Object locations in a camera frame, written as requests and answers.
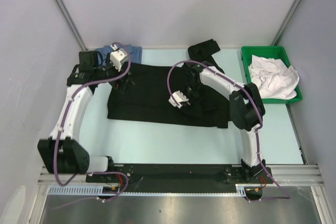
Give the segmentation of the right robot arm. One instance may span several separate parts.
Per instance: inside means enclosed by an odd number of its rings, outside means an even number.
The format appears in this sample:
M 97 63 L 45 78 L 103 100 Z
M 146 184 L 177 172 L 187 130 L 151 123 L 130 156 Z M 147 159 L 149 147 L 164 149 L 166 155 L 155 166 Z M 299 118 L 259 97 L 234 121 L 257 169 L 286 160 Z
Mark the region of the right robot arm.
M 240 129 L 242 139 L 242 176 L 245 181 L 254 183 L 266 167 L 259 134 L 266 111 L 257 86 L 237 82 L 207 61 L 189 61 L 186 65 L 188 81 L 182 92 L 181 106 L 192 104 L 200 97 L 200 88 L 205 86 L 228 100 L 230 119 Z

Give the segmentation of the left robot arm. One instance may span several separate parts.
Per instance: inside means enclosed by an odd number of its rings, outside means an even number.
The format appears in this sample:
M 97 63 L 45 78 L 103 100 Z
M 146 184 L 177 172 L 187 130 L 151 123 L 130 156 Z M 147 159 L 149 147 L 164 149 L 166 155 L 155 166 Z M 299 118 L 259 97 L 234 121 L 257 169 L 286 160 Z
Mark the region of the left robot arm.
M 133 85 L 130 65 L 128 50 L 118 45 L 112 45 L 112 51 L 106 57 L 96 50 L 79 53 L 79 63 L 67 78 L 66 99 L 56 126 L 47 138 L 40 139 L 37 144 L 49 173 L 98 172 L 105 182 L 115 178 L 112 158 L 89 154 L 80 144 L 80 129 L 98 85 L 109 83 L 120 92 Z

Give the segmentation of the black long sleeve shirt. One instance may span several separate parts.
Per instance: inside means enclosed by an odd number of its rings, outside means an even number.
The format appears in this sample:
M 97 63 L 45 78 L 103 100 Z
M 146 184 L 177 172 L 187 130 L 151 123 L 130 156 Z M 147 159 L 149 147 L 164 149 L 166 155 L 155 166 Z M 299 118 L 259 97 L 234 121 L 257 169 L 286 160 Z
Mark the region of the black long sleeve shirt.
M 169 103 L 171 91 L 186 93 L 189 64 L 172 69 L 142 63 L 142 55 L 131 54 L 134 85 L 125 93 L 112 89 L 107 102 L 109 120 L 141 121 L 186 126 L 228 128 L 229 102 L 214 89 L 201 85 L 196 98 L 179 108 Z

